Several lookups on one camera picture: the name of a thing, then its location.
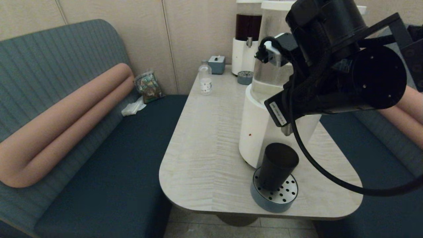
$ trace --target dark teal cushion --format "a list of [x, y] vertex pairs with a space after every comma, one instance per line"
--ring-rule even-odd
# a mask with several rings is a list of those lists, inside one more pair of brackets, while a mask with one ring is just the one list
[[162, 237], [171, 204], [159, 168], [187, 96], [127, 116], [35, 226], [42, 238]]
[[[404, 165], [354, 115], [322, 116], [321, 123], [357, 171], [363, 186], [390, 188], [414, 179]], [[321, 238], [423, 237], [423, 189], [393, 197], [364, 196], [337, 221], [315, 221]]]

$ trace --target tissue box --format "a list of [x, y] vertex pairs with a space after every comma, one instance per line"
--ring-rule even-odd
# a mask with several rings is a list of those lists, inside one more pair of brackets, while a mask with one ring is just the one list
[[212, 56], [209, 59], [209, 66], [211, 67], [211, 73], [214, 75], [221, 75], [225, 71], [225, 57], [224, 56]]

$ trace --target plastic bottle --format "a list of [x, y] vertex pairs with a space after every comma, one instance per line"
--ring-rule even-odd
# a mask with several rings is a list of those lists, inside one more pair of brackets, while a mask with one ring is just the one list
[[207, 64], [207, 60], [201, 61], [198, 69], [198, 78], [200, 79], [200, 93], [209, 95], [212, 93], [212, 68]]

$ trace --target label sticker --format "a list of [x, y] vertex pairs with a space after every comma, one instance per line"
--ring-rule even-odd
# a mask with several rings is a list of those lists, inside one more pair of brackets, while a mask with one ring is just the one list
[[271, 102], [270, 108], [272, 108], [272, 111], [275, 114], [275, 116], [276, 116], [277, 120], [279, 121], [280, 125], [281, 126], [285, 125], [286, 124], [285, 117], [280, 112], [279, 107], [277, 106], [276, 102]]

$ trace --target white table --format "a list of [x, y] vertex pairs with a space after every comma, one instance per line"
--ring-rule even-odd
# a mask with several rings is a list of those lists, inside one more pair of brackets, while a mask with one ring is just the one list
[[[315, 220], [341, 219], [359, 207], [362, 195], [331, 182], [302, 153], [292, 173], [299, 193], [291, 208], [271, 213], [259, 207], [250, 194], [255, 169], [238, 149], [246, 86], [237, 83], [230, 66], [212, 80], [208, 96], [200, 94], [198, 77], [195, 80], [160, 166], [160, 185], [173, 204], [217, 215]], [[307, 147], [329, 172], [361, 186], [356, 171], [320, 123]]]

